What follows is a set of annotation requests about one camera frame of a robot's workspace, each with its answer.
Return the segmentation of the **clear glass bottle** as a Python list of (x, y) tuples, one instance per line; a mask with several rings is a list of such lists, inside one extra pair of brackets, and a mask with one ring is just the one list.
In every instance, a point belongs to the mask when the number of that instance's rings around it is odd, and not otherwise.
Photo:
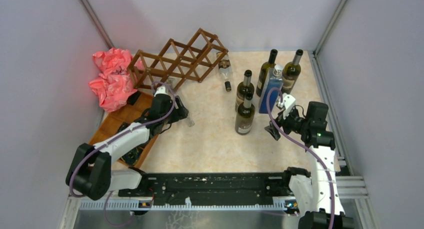
[(165, 82), (172, 88), (172, 91), (176, 96), (176, 109), (179, 114), (179, 117), (185, 120), (188, 127), (193, 127), (195, 125), (195, 122), (190, 117), (189, 110), (184, 105), (187, 99), (186, 94), (181, 91), (181, 89), (176, 89), (177, 80), (175, 78), (169, 77)]

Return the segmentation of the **brown wooden wine rack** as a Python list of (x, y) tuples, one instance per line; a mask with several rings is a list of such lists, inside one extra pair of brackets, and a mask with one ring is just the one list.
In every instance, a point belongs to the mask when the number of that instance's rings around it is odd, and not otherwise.
[(176, 91), (186, 81), (203, 82), (228, 52), (216, 34), (199, 28), (187, 43), (170, 38), (158, 54), (139, 49), (127, 71), (135, 89), (176, 79)]

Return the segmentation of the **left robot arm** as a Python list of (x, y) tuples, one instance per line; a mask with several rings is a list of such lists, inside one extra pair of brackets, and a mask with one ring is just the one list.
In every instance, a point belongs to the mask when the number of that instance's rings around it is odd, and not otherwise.
[(150, 182), (143, 178), (141, 170), (135, 167), (113, 170), (113, 163), (161, 134), (166, 125), (186, 119), (188, 114), (179, 96), (158, 94), (146, 114), (122, 131), (93, 145), (82, 143), (76, 149), (65, 179), (69, 192), (74, 197), (88, 197), (94, 201), (108, 192), (119, 190), (146, 195)]

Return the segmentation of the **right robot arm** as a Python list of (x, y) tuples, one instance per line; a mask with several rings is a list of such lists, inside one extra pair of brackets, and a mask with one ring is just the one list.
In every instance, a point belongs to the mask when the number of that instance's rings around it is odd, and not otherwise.
[(290, 168), (281, 188), (294, 195), (300, 212), (300, 229), (353, 229), (353, 218), (341, 204), (334, 165), (335, 136), (327, 130), (328, 105), (311, 101), (305, 117), (299, 115), (294, 100), (277, 103), (281, 109), (265, 129), (276, 140), (294, 132), (301, 137), (311, 170)]

